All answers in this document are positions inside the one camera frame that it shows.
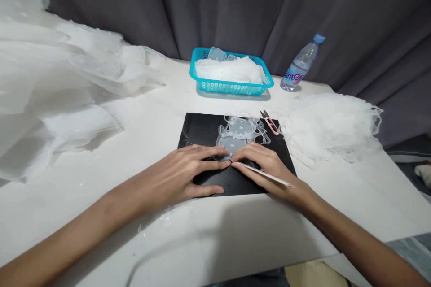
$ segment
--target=white table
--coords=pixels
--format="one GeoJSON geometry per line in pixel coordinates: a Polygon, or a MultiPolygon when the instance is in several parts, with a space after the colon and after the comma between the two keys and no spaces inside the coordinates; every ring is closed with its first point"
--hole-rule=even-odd
{"type": "MultiPolygon", "coordinates": [[[[267,109],[280,115],[297,95],[283,91],[274,77],[268,101],[202,97],[189,62],[168,60],[161,74],[165,88],[114,107],[126,131],[93,152],[61,155],[35,181],[0,188],[0,266],[176,149],[186,112],[258,117],[267,109]],[[150,134],[154,124],[158,136],[150,134]]],[[[301,92],[332,90],[301,82],[301,92]]],[[[384,152],[355,164],[324,162],[315,171],[293,163],[299,178],[383,242],[431,231],[430,205],[384,152]]],[[[135,221],[58,284],[201,286],[337,253],[307,219],[266,194],[213,197],[186,202],[154,221],[135,221]]]]}

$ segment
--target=forearm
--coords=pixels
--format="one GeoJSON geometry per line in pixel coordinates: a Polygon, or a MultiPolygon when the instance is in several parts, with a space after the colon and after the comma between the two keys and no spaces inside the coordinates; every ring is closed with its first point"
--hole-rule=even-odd
{"type": "Polygon", "coordinates": [[[392,249],[322,198],[316,196],[307,213],[371,285],[429,286],[392,249]]]}
{"type": "Polygon", "coordinates": [[[108,193],[66,226],[0,269],[0,286],[36,287],[57,277],[127,219],[108,193]]]}

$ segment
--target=teal plastic basket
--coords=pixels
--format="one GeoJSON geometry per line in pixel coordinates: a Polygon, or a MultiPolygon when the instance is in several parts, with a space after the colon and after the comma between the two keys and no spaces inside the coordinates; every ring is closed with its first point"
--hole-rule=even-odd
{"type": "Polygon", "coordinates": [[[265,65],[265,62],[256,56],[244,55],[233,52],[225,52],[227,55],[232,54],[236,57],[248,56],[257,65],[260,65],[264,69],[265,82],[264,84],[249,84],[249,83],[238,83],[238,82],[227,82],[218,81],[212,79],[199,78],[196,74],[196,61],[205,59],[208,57],[210,52],[209,48],[197,47],[193,50],[192,60],[190,62],[190,76],[196,80],[199,86],[199,90],[202,92],[213,92],[213,93],[228,93],[228,94],[239,94],[239,95],[250,95],[259,96],[262,95],[267,88],[274,86],[274,80],[265,65]]]}

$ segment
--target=water bottle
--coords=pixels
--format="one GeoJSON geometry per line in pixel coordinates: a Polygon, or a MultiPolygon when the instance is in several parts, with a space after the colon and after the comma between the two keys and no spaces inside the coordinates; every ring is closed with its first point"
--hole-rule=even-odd
{"type": "Polygon", "coordinates": [[[296,55],[280,82],[280,86],[283,90],[290,92],[295,89],[313,65],[314,60],[317,58],[317,53],[319,52],[319,45],[323,43],[324,40],[324,36],[316,34],[313,41],[301,49],[299,54],[296,55]]]}

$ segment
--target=black cutting mat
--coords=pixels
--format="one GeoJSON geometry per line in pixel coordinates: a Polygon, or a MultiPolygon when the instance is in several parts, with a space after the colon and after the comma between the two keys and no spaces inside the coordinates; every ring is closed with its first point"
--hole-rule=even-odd
{"type": "MultiPolygon", "coordinates": [[[[287,150],[283,135],[275,136],[268,125],[261,119],[271,139],[271,143],[264,145],[271,150],[274,150],[286,167],[296,175],[293,167],[292,159],[287,150]]],[[[224,116],[214,114],[187,113],[184,119],[183,130],[181,132],[178,148],[183,148],[192,144],[202,146],[215,146],[219,135],[219,125],[226,127],[227,122],[224,116]]],[[[224,194],[214,194],[213,196],[229,196],[229,195],[245,195],[266,193],[266,190],[256,185],[251,179],[244,176],[238,170],[228,167],[224,170],[206,171],[193,179],[193,183],[197,185],[220,185],[224,188],[224,194]]]]}

